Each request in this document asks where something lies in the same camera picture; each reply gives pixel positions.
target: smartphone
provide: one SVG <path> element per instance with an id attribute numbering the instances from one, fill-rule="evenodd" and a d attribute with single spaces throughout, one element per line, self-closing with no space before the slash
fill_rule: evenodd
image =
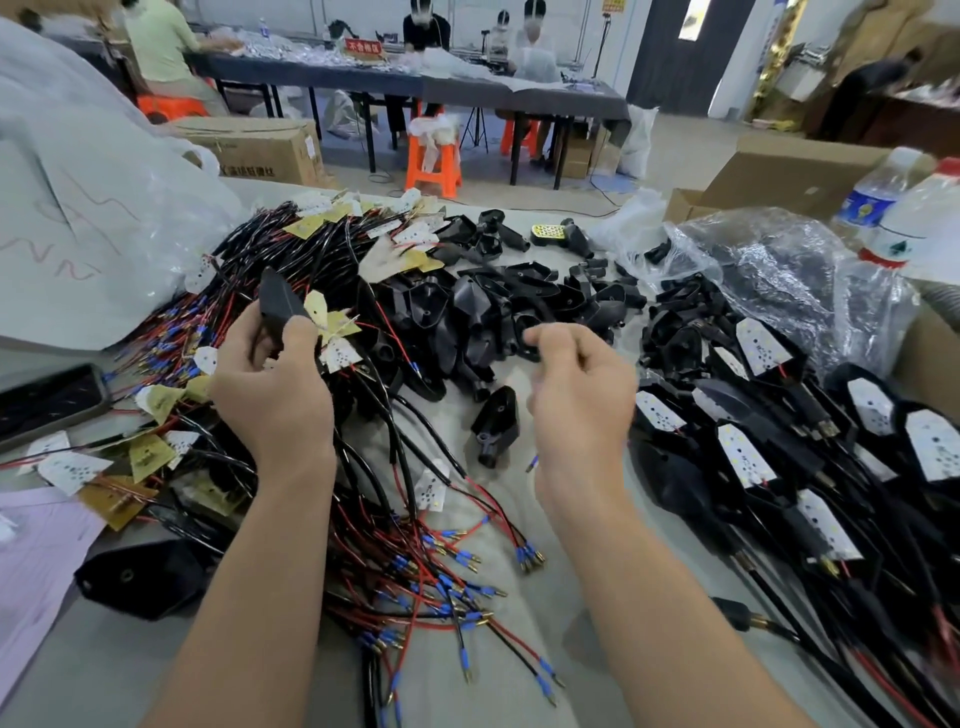
<path id="1" fill-rule="evenodd" d="M 67 429 L 110 409 L 103 374 L 93 364 L 0 392 L 0 450 Z"/>

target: cardboard box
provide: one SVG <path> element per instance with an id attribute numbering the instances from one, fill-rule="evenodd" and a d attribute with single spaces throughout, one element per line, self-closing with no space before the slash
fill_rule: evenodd
<path id="1" fill-rule="evenodd" d="M 571 180 L 585 180 L 590 169 L 594 140 L 589 138 L 587 124 L 574 124 L 566 146 L 563 176 Z"/>
<path id="2" fill-rule="evenodd" d="M 679 223 L 720 209 L 782 207 L 829 220 L 853 186 L 889 154 L 876 147 L 749 134 L 706 190 L 674 190 L 664 219 Z"/>
<path id="3" fill-rule="evenodd" d="M 310 187 L 326 184 L 312 119 L 191 116 L 170 126 L 177 136 L 213 152 L 224 177 Z"/>

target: orange stool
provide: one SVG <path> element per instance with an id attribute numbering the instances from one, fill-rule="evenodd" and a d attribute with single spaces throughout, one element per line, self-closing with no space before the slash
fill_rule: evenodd
<path id="1" fill-rule="evenodd" d="M 407 161 L 407 189 L 417 186 L 417 182 L 435 182 L 443 192 L 444 197 L 456 199 L 457 187 L 463 186 L 464 177 L 460 172 L 460 160 L 457 159 L 456 144 L 442 144 L 440 146 L 440 172 L 424 172 L 423 157 L 426 147 L 420 144 L 415 136 L 410 137 L 410 157 Z"/>
<path id="2" fill-rule="evenodd" d="M 523 137 L 523 146 L 527 148 L 527 151 L 532 157 L 537 153 L 537 134 L 540 132 L 540 122 L 531 121 L 530 122 L 530 131 L 527 132 L 527 135 Z M 510 154 L 511 149 L 514 144 L 514 120 L 510 119 L 507 121 L 507 126 L 503 130 L 503 138 L 500 139 L 500 154 L 506 157 Z"/>
<path id="3" fill-rule="evenodd" d="M 149 117 L 151 114 L 157 114 L 167 121 L 176 121 L 184 116 L 210 115 L 204 108 L 204 102 L 198 99 L 143 95 L 136 97 L 136 105 L 143 111 L 144 116 Z"/>

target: table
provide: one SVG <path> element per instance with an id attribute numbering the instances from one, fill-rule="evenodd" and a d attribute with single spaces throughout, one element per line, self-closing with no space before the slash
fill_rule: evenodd
<path id="1" fill-rule="evenodd" d="M 482 109 L 507 109 L 515 113 L 515 121 L 522 121 L 527 114 L 549 114 L 558 116 L 558 133 L 561 133 L 564 145 L 557 163 L 557 175 L 554 189 L 560 189 L 566 156 L 566 141 L 570 127 L 576 116 L 590 116 L 604 119 L 612 125 L 612 141 L 623 142 L 630 130 L 630 112 L 626 99 L 606 84 L 598 84 L 593 91 L 577 88 L 531 88 L 511 91 L 504 84 L 479 79 L 439 79 L 432 76 L 382 71 L 376 68 L 344 68 L 304 65 L 289 61 L 270 61 L 225 53 L 188 53 L 187 62 L 194 71 L 207 78 L 218 81 L 235 82 L 245 85 L 297 85 L 309 88 L 310 103 L 317 129 L 320 118 L 317 114 L 317 101 L 313 88 L 340 88 L 359 94 L 364 106 L 366 120 L 367 150 L 370 158 L 370 171 L 376 171 L 373 153 L 373 128 L 370 115 L 372 95 L 412 96 L 428 103 L 448 104 L 451 106 L 479 107 Z M 269 98 L 265 101 L 270 113 Z M 515 138 L 511 154 L 510 184 L 516 184 L 520 159 L 520 142 Z"/>
<path id="2" fill-rule="evenodd" d="M 248 205 L 259 200 L 275 205 L 303 191 L 303 187 L 254 180 L 225 180 Z M 447 205 L 449 214 L 475 216 L 480 207 Z M 557 223 L 560 214 L 507 211 L 506 222 L 517 230 L 535 223 Z M 534 248 L 528 255 L 505 251 L 497 261 L 518 262 L 534 256 L 563 270 L 575 262 L 573 255 L 552 248 Z M 644 321 L 635 317 L 618 337 L 624 356 L 636 359 Z M 0 339 L 0 387 L 37 376 L 47 367 L 65 368 L 89 360 L 84 352 L 56 352 Z M 530 392 L 533 366 L 512 357 L 494 364 L 501 383 L 510 384 L 521 401 Z M 502 458 L 499 470 L 486 472 L 476 464 L 476 451 L 465 445 L 471 439 L 468 426 L 478 405 L 450 387 L 436 404 L 418 400 L 452 451 L 473 475 L 501 499 L 517 525 L 549 560 L 544 570 L 522 576 L 512 550 L 493 529 L 481 529 L 473 551 L 484 557 L 481 575 L 509 593 L 494 605 L 499 619 L 535 649 L 541 650 L 568 684 L 559 691 L 559 707 L 552 708 L 522 665 L 493 635 L 482 630 L 470 633 L 471 685 L 464 684 L 453 640 L 437 633 L 418 632 L 410 647 L 400 685 L 407 724 L 418 728 L 630 728 L 619 688 L 611 679 L 599 643 L 590 624 L 583 597 L 571 566 L 533 497 L 532 476 L 524 473 L 533 453 L 531 418 L 521 407 L 520 436 Z M 75 430 L 74 442 L 89 441 L 129 425 L 127 416 L 106 416 Z M 420 437 L 420 429 L 405 426 L 418 445 L 435 452 Z M 345 436 L 365 443 L 361 450 L 379 472 L 388 472 L 387 438 L 384 428 L 354 424 Z M 0 459 L 8 459 L 4 453 Z M 755 611 L 767 608 L 753 588 L 712 556 L 679 518 L 657 508 L 637 479 L 629 459 L 624 462 L 626 486 L 636 507 L 658 535 L 693 571 L 711 595 L 747 603 Z M 415 477 L 420 469 L 415 467 Z M 0 488 L 36 487 L 35 476 L 16 478 L 0 471 Z M 450 494 L 436 523 L 473 522 L 476 511 L 463 499 Z M 94 551 L 118 545 L 167 538 L 165 531 L 144 527 L 125 531 L 119 539 L 105 536 Z M 190 626 L 189 616 L 174 616 L 149 623 L 119 615 L 98 604 L 69 595 L 58 622 L 28 667 L 7 705 L 0 711 L 0 728 L 131 728 L 143 716 Z M 833 687 L 825 684 L 804 657 L 778 638 L 754 631 L 743 636 L 747 645 L 786 688 L 825 728 L 863 726 L 853 708 Z M 359 690 L 359 655 L 355 644 L 336 627 L 325 622 L 317 652 L 311 687 L 307 726 L 352 728 L 362 725 Z"/>

